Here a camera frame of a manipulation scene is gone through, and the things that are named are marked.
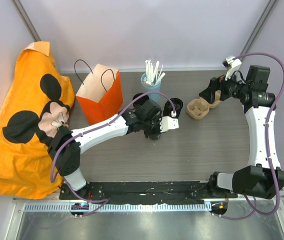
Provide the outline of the brown pulp cup carrier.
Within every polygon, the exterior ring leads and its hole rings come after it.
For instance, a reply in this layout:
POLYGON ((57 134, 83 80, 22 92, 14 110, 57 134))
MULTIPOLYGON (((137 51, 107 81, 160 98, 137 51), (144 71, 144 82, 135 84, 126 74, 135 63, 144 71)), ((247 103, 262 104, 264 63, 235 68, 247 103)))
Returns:
POLYGON ((195 120, 203 119, 211 109, 216 108, 221 103, 220 94, 215 94, 213 103, 208 103, 204 98, 192 100, 186 107, 186 112, 195 120))

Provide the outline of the orange paper bag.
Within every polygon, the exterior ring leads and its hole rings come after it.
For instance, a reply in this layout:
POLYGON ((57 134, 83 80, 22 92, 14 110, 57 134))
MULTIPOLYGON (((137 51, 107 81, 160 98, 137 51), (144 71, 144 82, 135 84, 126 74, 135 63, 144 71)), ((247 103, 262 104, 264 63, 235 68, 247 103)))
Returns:
POLYGON ((109 119, 123 104, 119 70, 97 64, 80 85, 76 98, 90 125, 109 119))

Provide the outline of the black paper coffee cup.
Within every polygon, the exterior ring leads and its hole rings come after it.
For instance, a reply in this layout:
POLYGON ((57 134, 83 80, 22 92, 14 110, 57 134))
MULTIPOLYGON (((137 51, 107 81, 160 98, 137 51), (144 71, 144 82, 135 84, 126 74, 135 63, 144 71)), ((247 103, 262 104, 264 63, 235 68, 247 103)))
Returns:
POLYGON ((159 140, 161 138, 161 133, 152 133, 149 135, 149 138, 153 141, 159 140))

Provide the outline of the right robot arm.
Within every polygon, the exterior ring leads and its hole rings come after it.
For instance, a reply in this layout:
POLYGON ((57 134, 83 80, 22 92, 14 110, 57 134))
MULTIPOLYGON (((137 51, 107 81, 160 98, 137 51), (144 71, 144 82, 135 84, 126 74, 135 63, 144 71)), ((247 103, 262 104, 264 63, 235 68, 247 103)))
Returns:
POLYGON ((213 103, 217 91, 220 100, 240 100, 249 127, 248 165, 234 173, 215 172, 210 176, 208 193, 220 197, 226 190, 236 194, 271 199, 284 187, 284 170, 277 158, 274 139, 275 95, 267 92, 270 69, 251 65, 244 81, 238 81, 239 67, 228 65, 225 75, 213 77, 199 96, 213 103))

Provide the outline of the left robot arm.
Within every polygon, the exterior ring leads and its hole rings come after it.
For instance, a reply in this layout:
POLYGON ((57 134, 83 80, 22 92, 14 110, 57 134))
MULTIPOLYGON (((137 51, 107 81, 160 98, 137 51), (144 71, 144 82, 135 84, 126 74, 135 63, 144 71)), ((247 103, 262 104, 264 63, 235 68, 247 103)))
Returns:
POLYGON ((60 176, 69 184, 76 199, 84 199, 88 183, 80 170, 81 154, 88 149, 115 137, 144 131, 146 138, 157 140, 161 135, 162 110, 159 104, 148 99, 135 108, 124 109, 110 119, 87 128, 68 130, 62 127, 48 146, 48 153, 60 176))

